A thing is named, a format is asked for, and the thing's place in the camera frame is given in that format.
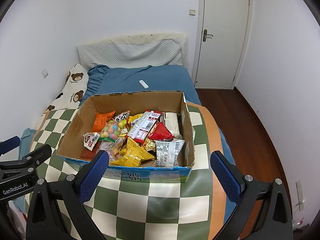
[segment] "white remote control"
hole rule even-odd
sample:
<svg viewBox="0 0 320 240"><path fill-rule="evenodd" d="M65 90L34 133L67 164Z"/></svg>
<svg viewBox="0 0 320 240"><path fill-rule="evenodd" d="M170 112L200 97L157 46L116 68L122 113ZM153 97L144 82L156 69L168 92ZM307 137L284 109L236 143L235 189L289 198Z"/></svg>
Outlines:
<svg viewBox="0 0 320 240"><path fill-rule="evenodd" d="M143 80L139 80L139 83L140 83L144 88L148 88L148 87L149 87Z"/></svg>

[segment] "white wall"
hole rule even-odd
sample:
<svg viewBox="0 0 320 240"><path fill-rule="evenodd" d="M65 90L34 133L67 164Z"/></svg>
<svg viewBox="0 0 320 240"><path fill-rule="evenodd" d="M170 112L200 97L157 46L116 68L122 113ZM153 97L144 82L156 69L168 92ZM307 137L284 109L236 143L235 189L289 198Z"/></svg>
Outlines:
<svg viewBox="0 0 320 240"><path fill-rule="evenodd" d="M189 38L191 76L199 0L74 0L76 44L118 35L184 33ZM196 16L189 15L196 10Z"/></svg>
<svg viewBox="0 0 320 240"><path fill-rule="evenodd" d="M68 0L16 0L0 23L0 141L21 136L64 86L78 62ZM49 76L41 71L47 68ZM18 152L1 160L16 159Z"/></svg>
<svg viewBox="0 0 320 240"><path fill-rule="evenodd" d="M311 223L320 209L320 27L303 0L254 0L249 42L236 87L274 143L293 211L301 179Z"/></svg>

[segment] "white door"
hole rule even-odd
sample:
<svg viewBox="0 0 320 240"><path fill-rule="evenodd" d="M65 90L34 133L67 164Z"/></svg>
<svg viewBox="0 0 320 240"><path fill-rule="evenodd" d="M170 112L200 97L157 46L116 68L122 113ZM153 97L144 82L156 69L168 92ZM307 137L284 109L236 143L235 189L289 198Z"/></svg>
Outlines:
<svg viewBox="0 0 320 240"><path fill-rule="evenodd" d="M204 0L203 30L196 88L230 89L247 27L249 0Z"/></svg>

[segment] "blue printed box side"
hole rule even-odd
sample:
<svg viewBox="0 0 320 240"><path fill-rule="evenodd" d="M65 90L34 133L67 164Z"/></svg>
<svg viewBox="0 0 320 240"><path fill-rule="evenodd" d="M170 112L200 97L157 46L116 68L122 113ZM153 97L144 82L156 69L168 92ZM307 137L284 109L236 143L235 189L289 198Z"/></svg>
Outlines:
<svg viewBox="0 0 320 240"><path fill-rule="evenodd" d="M87 161L60 157L75 170L89 163ZM155 167L120 167L109 166L103 177L110 179L122 179L140 182L186 182L192 167L173 167L173 168L155 168Z"/></svg>

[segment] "blue bed sheet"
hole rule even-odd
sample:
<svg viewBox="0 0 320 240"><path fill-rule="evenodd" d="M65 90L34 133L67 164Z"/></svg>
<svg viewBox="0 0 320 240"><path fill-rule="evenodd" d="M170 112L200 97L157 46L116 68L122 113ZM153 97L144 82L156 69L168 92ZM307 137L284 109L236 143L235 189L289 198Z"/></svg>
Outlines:
<svg viewBox="0 0 320 240"><path fill-rule="evenodd" d="M88 71L89 82L87 91L81 101L81 104L90 96L103 95L121 92L138 91L183 91L187 101L201 105L198 94L193 86L188 70L183 66L165 65L165 66L147 66L141 68L109 68L105 65L97 65ZM139 80L143 80L149 86L143 88ZM235 164L229 145L219 129L223 154L226 159ZM228 197L226 201L226 210L224 223L228 220L236 204L231 202Z"/></svg>

